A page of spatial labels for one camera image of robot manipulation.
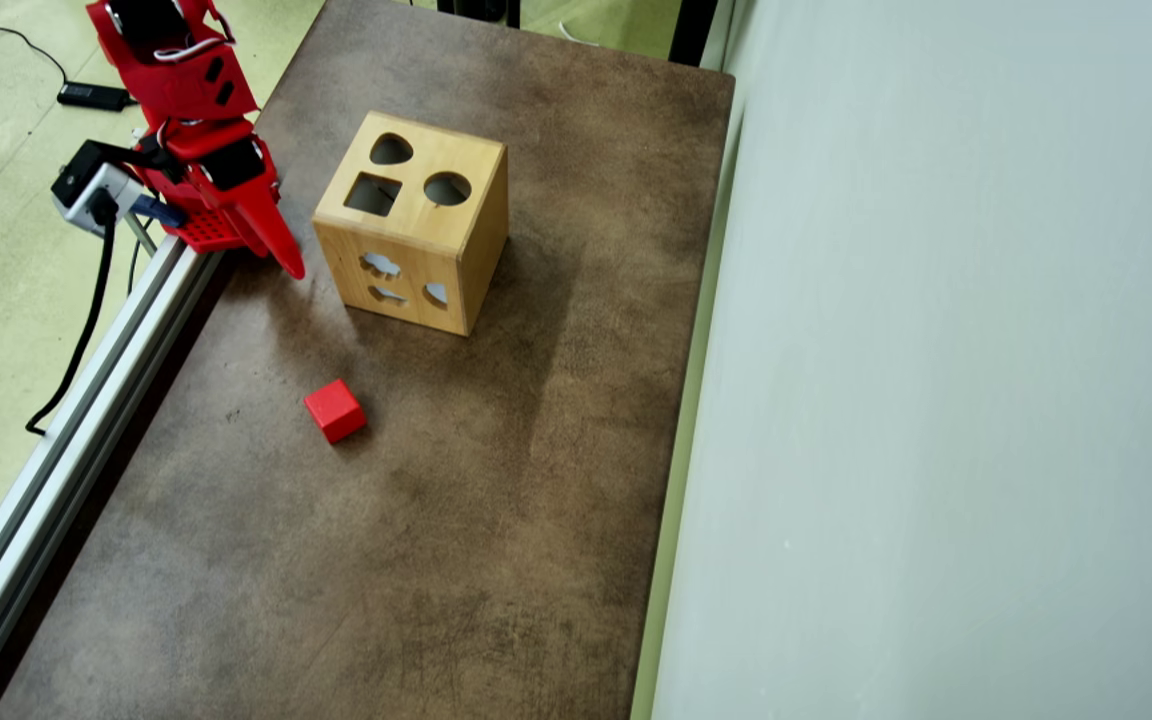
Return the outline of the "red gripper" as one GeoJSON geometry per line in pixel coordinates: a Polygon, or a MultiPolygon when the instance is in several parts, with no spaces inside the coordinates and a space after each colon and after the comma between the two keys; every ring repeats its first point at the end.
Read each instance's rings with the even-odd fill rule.
{"type": "Polygon", "coordinates": [[[141,176],[172,209],[233,211],[248,247],[262,258],[273,256],[293,279],[305,278],[296,237],[278,206],[276,169],[251,122],[165,120],[136,150],[151,160],[141,176]]]}

